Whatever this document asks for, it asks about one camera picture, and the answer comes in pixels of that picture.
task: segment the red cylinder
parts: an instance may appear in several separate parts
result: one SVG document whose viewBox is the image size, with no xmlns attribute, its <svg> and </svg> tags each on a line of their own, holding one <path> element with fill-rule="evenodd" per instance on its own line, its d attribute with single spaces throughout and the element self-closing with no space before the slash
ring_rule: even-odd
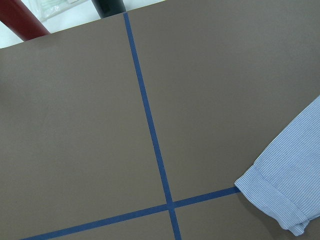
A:
<svg viewBox="0 0 320 240">
<path fill-rule="evenodd" d="M 24 41 L 50 34 L 21 0 L 0 0 L 0 21 Z"/>
</svg>

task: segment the blue tape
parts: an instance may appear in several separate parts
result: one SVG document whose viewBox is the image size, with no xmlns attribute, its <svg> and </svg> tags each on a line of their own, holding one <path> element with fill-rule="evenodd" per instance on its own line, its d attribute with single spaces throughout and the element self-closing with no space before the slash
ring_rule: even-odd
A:
<svg viewBox="0 0 320 240">
<path fill-rule="evenodd" d="M 123 221 L 130 220 L 130 219 L 135 219 L 135 218 L 139 218 L 139 217 L 143 217 L 143 216 L 147 216 L 147 215 L 151 215 L 151 214 L 164 212 L 166 210 L 168 210 L 168 206 L 166 204 L 154 206 L 154 207 L 146 208 L 146 209 L 139 210 L 139 211 L 134 211 L 134 212 L 130 212 L 130 213 L 126 213 L 126 214 L 122 214 L 122 215 L 118 215 L 118 216 L 113 216 L 113 217 L 109 217 L 109 218 L 98 220 L 98 221 L 89 222 L 89 223 L 78 225 L 78 226 L 73 226 L 73 227 L 61 229 L 58 231 L 52 231 L 52 232 L 44 233 L 44 234 L 37 235 L 37 236 L 23 238 L 21 240 L 53 239 L 53 238 L 57 238 L 57 237 L 61 237 L 61 236 L 69 235 L 69 234 L 82 232 L 82 231 L 89 230 L 89 229 L 95 229 L 98 227 L 123 222 Z"/>
<path fill-rule="evenodd" d="M 174 206 L 174 208 L 180 208 L 180 207 L 183 207 L 183 206 L 196 204 L 196 203 L 200 203 L 200 202 L 203 202 L 203 201 L 216 199 L 216 198 L 220 198 L 220 197 L 223 197 L 223 196 L 236 194 L 236 193 L 240 193 L 240 190 L 236 186 L 234 186 L 234 187 L 230 187 L 230 188 L 227 188 L 227 189 L 206 193 L 206 194 L 199 195 L 199 196 L 190 197 L 190 198 L 187 198 L 187 199 L 184 199 L 184 200 L 175 201 L 173 203 L 173 206 Z"/>
<path fill-rule="evenodd" d="M 153 120 L 152 114 L 151 114 L 147 91 L 146 91 L 144 78 L 142 76 L 142 72 L 141 72 L 141 68 L 140 68 L 138 53 L 136 50 L 135 40 L 134 40 L 134 36 L 132 33 L 128 13 L 125 12 L 123 14 L 123 17 L 124 17 L 124 22 L 125 22 L 126 33 L 128 35 L 128 40 L 129 40 L 129 44 L 130 44 L 130 48 L 131 48 L 131 54 L 132 54 L 132 58 L 133 58 L 135 72 L 136 72 L 136 76 L 137 76 L 138 83 L 139 83 L 139 88 L 140 88 L 140 93 L 141 93 L 142 102 L 143 102 L 143 106 L 144 106 L 144 111 L 145 111 L 146 119 L 147 119 L 148 126 L 149 126 L 151 140 L 153 143 L 155 158 L 156 158 L 156 161 L 158 164 L 158 169 L 160 172 L 160 177 L 161 177 L 161 182 L 162 182 L 163 191 L 164 191 L 164 195 L 165 195 L 165 200 L 168 205 L 168 210 L 169 210 L 169 214 L 170 214 L 170 220 L 171 220 L 171 224 L 172 224 L 173 233 L 175 236 L 175 240 L 180 240 L 181 234 L 180 234 L 180 230 L 179 230 L 177 216 L 175 213 L 175 208 L 173 207 L 172 195 L 171 195 L 170 188 L 169 188 L 169 183 L 168 183 L 168 178 L 167 178 L 167 174 L 166 174 L 166 170 L 165 170 L 164 161 L 162 159 L 162 155 L 161 155 L 161 151 L 160 151 L 160 146 L 159 146 L 159 142 L 158 142 L 158 138 L 157 138 L 154 120 Z"/>
</svg>

